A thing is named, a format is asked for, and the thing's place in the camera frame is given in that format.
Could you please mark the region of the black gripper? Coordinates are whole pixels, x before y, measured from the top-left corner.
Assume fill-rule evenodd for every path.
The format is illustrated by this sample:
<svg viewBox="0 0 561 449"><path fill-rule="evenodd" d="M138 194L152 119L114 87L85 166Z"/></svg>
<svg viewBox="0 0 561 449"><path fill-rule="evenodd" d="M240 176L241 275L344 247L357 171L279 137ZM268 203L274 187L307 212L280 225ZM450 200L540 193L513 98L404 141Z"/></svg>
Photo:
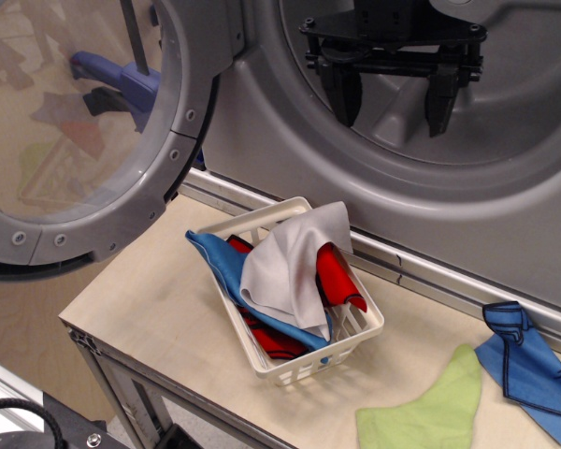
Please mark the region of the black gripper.
<svg viewBox="0 0 561 449"><path fill-rule="evenodd" d="M355 1L353 7L299 26L307 67L319 72L336 119L352 127L362 105L360 73L428 77L429 136L446 132L465 78L482 74L487 30L448 16L428 1Z"/></svg>

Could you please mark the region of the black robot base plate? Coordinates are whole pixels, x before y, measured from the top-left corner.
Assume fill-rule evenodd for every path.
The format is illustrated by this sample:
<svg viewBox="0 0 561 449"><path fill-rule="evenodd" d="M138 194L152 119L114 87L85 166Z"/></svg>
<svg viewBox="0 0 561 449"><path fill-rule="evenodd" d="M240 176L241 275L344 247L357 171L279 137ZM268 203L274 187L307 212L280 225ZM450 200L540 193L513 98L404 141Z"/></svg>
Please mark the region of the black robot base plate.
<svg viewBox="0 0 561 449"><path fill-rule="evenodd" d="M47 395L43 403L23 398L0 398L0 412L19 409L38 416L41 430L0 433L0 448L108 448L108 432Z"/></svg>

